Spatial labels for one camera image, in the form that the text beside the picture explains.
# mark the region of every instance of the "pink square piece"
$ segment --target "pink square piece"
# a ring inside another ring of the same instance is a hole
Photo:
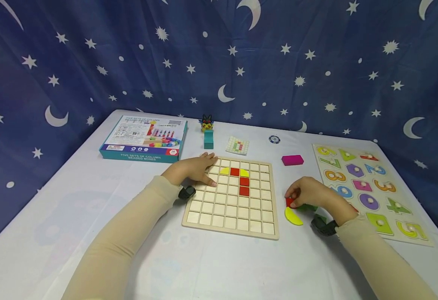
[[[286,155],[283,156],[282,162],[284,165],[302,165],[304,164],[304,159],[300,155]]]

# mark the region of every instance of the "crescent moon print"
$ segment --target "crescent moon print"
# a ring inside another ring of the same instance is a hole
[[[413,117],[412,119],[410,119],[409,121],[407,121],[405,124],[404,124],[404,134],[406,135],[406,136],[408,136],[409,138],[411,138],[411,139],[421,139],[422,137],[421,136],[418,136],[418,135],[415,135],[413,132],[412,132],[412,126],[414,126],[414,124],[417,122],[417,121],[420,121],[420,120],[422,120],[422,119],[425,119],[424,117]]]
[[[226,85],[221,86],[221,87],[219,88],[219,91],[218,91],[218,98],[219,98],[219,100],[220,100],[221,102],[224,102],[224,103],[229,102],[229,101],[232,101],[232,100],[235,99],[235,98],[229,98],[229,97],[226,97],[226,96],[224,95],[224,88],[225,88],[225,87],[226,87]]]
[[[261,4],[259,0],[242,0],[239,2],[239,5],[236,7],[238,9],[241,6],[247,6],[251,10],[252,13],[252,23],[249,30],[253,29],[256,26],[259,18],[261,16]]]
[[[419,16],[421,17],[422,21],[426,20],[427,7],[430,6],[433,1],[434,0],[422,0],[419,4]]]
[[[19,18],[17,17],[16,13],[14,12],[14,10],[10,7],[10,5],[6,2],[6,0],[0,0],[0,3],[2,4],[2,6],[4,6],[6,8],[6,10],[11,14],[11,16],[16,20],[16,22],[19,24],[19,26],[21,26],[21,29],[24,31],[24,28],[22,27],[21,21],[19,20]]]
[[[46,121],[49,123],[50,126],[61,127],[67,123],[69,112],[66,114],[64,118],[59,119],[51,114],[51,106],[49,105],[46,108],[46,112],[44,113],[44,116],[46,117]]]
[[[307,130],[307,124],[304,121],[302,121],[302,127],[301,129],[298,130],[298,132],[303,133],[306,132],[306,130]]]

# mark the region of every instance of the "round token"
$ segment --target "round token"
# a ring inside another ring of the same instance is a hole
[[[284,211],[284,214],[286,215],[286,219],[291,222],[294,225],[302,225],[301,219],[295,214],[295,212],[291,208],[286,208]]]
[[[276,135],[269,136],[269,142],[271,142],[271,143],[280,143],[279,136],[276,136]]]

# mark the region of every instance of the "beige sleeve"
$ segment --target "beige sleeve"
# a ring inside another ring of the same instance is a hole
[[[363,215],[336,228],[336,232],[379,300],[438,299]]]
[[[84,253],[62,300],[124,298],[132,259],[150,231],[172,207],[181,186],[155,176],[106,226]]]

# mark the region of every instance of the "toy box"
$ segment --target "toy box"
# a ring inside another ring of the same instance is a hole
[[[122,116],[99,152],[107,159],[174,163],[186,129],[186,120]]]

